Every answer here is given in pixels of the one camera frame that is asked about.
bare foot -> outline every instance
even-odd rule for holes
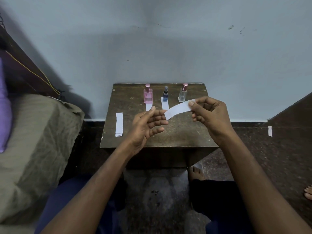
[[[312,186],[308,186],[305,189],[305,197],[309,200],[312,200]]]
[[[205,180],[203,171],[197,167],[188,167],[188,177],[189,182],[193,181],[194,179],[198,179],[200,181]]]

forearm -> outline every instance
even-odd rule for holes
[[[129,159],[129,149],[121,144],[41,233],[95,233],[107,202]]]
[[[312,233],[236,135],[221,146],[257,233]]]

yellow wire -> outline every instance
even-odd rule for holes
[[[6,51],[15,61],[17,61],[19,64],[21,64],[23,67],[25,67],[29,72],[31,72],[31,73],[33,73],[35,76],[38,76],[43,82],[45,82],[48,86],[50,86],[58,95],[60,95],[60,92],[58,91],[58,90],[56,90],[53,86],[52,86],[52,84],[50,83],[50,81],[49,81],[49,79],[48,79],[48,77],[41,71],[41,73],[46,77],[46,79],[48,80],[48,82],[50,83],[50,84],[48,84],[43,78],[41,78],[39,75],[37,75],[36,73],[34,73],[34,72],[32,72],[31,70],[29,70],[26,66],[24,66],[21,62],[19,62],[17,59],[15,59],[8,51]]]

perfume bottle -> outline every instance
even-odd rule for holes
[[[185,101],[187,93],[188,93],[188,83],[184,83],[179,93],[179,97],[178,97],[179,103],[182,103]]]
[[[145,85],[145,89],[143,91],[143,97],[144,97],[144,102],[146,104],[152,104],[153,103],[153,90],[151,89],[150,84]]]
[[[168,101],[168,86],[165,86],[165,91],[163,92],[163,101]]]

person's left hand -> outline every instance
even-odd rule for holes
[[[168,125],[168,121],[164,115],[166,111],[156,110],[155,106],[152,106],[149,111],[135,115],[132,122],[132,129],[124,140],[130,146],[132,156],[136,155],[144,147],[150,137],[165,130],[164,127],[154,127]]]

